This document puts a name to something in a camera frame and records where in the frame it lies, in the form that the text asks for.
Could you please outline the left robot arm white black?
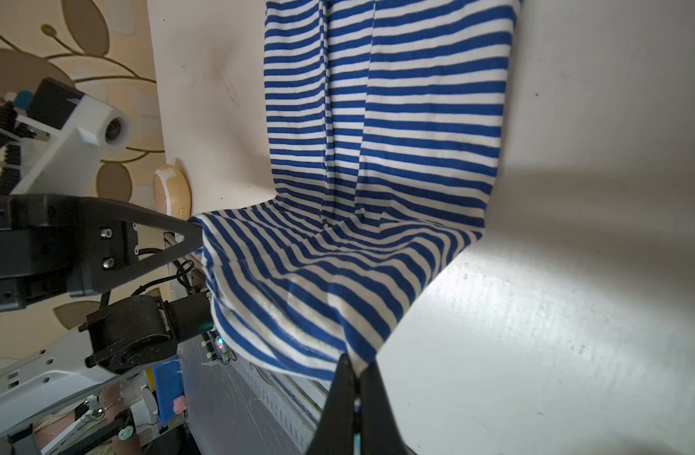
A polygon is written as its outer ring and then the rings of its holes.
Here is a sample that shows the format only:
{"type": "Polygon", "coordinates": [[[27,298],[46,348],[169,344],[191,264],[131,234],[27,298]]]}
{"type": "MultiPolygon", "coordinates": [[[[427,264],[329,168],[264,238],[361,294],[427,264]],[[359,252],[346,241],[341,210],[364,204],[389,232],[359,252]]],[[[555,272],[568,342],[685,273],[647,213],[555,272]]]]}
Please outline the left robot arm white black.
{"type": "MultiPolygon", "coordinates": [[[[92,297],[203,246],[201,226],[95,197],[0,196],[0,313],[59,295],[92,297]]],[[[207,297],[138,294],[100,307],[61,339],[0,372],[0,439],[173,356],[213,321],[207,297]]]]}

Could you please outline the blue white striped tank top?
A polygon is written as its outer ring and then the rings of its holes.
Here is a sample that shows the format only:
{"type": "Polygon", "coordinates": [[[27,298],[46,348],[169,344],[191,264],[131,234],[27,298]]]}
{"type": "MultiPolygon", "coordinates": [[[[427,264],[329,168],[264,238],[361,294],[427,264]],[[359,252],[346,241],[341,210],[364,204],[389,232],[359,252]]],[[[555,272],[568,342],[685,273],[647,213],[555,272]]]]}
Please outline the blue white striped tank top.
{"type": "Polygon", "coordinates": [[[216,329],[264,369],[362,372],[485,231],[518,1],[270,1],[275,197],[196,217],[216,329]]]}

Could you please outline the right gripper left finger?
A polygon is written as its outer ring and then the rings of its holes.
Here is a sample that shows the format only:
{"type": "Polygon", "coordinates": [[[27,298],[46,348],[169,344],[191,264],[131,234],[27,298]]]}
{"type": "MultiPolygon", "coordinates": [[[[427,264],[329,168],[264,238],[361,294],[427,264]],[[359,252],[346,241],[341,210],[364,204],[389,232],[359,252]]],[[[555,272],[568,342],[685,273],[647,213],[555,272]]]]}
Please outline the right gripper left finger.
{"type": "Polygon", "coordinates": [[[359,383],[348,354],[342,354],[307,455],[353,455],[359,383]]]}

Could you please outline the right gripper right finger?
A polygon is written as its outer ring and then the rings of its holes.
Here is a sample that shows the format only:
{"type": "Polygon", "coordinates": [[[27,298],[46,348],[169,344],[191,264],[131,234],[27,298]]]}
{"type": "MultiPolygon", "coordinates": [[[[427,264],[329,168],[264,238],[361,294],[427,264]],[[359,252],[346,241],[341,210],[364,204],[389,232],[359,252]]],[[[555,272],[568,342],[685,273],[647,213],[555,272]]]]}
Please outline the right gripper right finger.
{"type": "Polygon", "coordinates": [[[377,362],[358,378],[355,412],[360,454],[414,454],[404,443],[377,362]]]}

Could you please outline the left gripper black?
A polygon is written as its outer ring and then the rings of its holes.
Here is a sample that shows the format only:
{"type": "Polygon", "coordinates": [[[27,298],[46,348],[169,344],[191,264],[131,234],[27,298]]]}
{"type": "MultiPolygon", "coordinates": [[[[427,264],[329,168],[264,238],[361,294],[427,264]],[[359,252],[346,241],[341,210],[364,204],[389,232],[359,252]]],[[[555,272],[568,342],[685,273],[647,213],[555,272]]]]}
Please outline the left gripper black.
{"type": "Polygon", "coordinates": [[[129,203],[0,196],[0,312],[101,294],[201,246],[199,225],[129,203]]]}

